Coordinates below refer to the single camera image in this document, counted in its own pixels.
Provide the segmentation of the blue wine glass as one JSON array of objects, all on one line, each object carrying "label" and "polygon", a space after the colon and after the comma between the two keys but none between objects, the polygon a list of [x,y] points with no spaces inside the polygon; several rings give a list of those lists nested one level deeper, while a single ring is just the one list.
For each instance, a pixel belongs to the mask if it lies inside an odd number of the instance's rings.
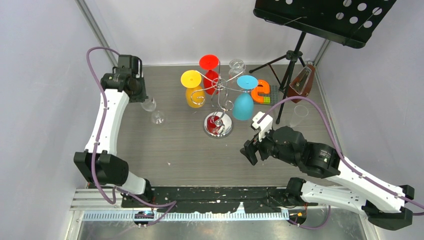
[{"label": "blue wine glass", "polygon": [[[237,85],[244,91],[253,90],[258,86],[258,79],[251,75],[242,75],[237,79]],[[235,100],[232,115],[239,121],[249,120],[254,111],[254,101],[249,92],[242,92]]]}]

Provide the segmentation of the chrome wine glass rack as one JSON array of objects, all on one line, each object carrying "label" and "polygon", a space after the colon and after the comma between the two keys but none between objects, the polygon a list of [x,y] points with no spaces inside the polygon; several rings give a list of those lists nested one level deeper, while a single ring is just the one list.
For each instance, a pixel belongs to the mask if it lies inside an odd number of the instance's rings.
[{"label": "chrome wine glass rack", "polygon": [[202,129],[205,134],[214,139],[222,139],[229,136],[234,128],[233,120],[230,117],[229,112],[234,108],[234,102],[229,100],[230,91],[234,89],[229,87],[229,84],[236,81],[237,79],[225,79],[221,77],[220,70],[215,70],[218,73],[218,80],[216,82],[215,92],[213,95],[209,95],[205,92],[203,85],[203,78],[205,74],[201,73],[202,76],[201,86],[205,93],[204,105],[210,103],[213,111],[209,113],[202,122]]}]

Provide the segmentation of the yellow wine glass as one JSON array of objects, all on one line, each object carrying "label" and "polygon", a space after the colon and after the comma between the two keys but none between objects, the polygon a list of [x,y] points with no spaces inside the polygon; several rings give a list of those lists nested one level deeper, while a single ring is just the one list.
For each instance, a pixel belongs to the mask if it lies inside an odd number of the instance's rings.
[{"label": "yellow wine glass", "polygon": [[201,86],[202,75],[196,70],[185,71],[180,78],[186,88],[185,98],[191,108],[201,108],[205,102],[205,92]]}]

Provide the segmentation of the clear wine glass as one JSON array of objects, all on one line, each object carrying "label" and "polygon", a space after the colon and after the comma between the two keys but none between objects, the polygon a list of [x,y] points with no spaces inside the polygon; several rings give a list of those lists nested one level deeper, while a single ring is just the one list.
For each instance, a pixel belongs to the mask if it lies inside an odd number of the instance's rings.
[{"label": "clear wine glass", "polygon": [[165,123],[165,115],[163,112],[157,110],[157,103],[152,96],[148,96],[147,99],[140,103],[141,107],[150,112],[150,121],[155,125],[162,125]]}]

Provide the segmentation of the clear champagne flute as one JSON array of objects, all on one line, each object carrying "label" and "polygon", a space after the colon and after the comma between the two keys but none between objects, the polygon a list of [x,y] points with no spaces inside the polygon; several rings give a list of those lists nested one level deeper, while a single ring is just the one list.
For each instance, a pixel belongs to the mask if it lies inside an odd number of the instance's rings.
[{"label": "clear champagne flute", "polygon": [[304,118],[306,118],[309,114],[309,110],[304,105],[296,105],[293,109],[293,112],[290,118],[287,121],[287,125],[291,128],[298,126]]}]

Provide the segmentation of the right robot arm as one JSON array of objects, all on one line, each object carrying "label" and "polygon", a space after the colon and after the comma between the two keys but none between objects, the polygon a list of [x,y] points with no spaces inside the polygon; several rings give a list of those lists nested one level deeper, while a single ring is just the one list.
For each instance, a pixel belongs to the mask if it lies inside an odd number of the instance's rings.
[{"label": "right robot arm", "polygon": [[299,168],[310,177],[326,179],[346,188],[330,189],[292,177],[285,192],[291,205],[319,203],[343,208],[391,231],[413,223],[413,212],[405,207],[405,199],[414,198],[413,187],[387,183],[353,164],[347,157],[340,159],[333,147],[309,142],[301,132],[288,126],[255,134],[253,139],[244,143],[240,152],[252,165],[258,162],[256,154],[263,161],[273,157]]}]

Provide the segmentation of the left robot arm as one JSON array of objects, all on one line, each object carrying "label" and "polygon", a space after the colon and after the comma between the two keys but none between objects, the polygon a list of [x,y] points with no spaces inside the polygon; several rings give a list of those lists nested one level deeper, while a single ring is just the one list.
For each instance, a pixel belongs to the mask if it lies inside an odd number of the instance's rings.
[{"label": "left robot arm", "polygon": [[91,137],[84,150],[74,154],[73,162],[109,204],[116,203],[116,193],[108,197],[103,186],[134,194],[136,203],[148,207],[154,199],[150,182],[130,172],[128,163],[117,156],[117,139],[127,105],[144,103],[148,98],[142,60],[120,54],[117,63],[111,73],[94,77],[100,90],[98,114]]}]

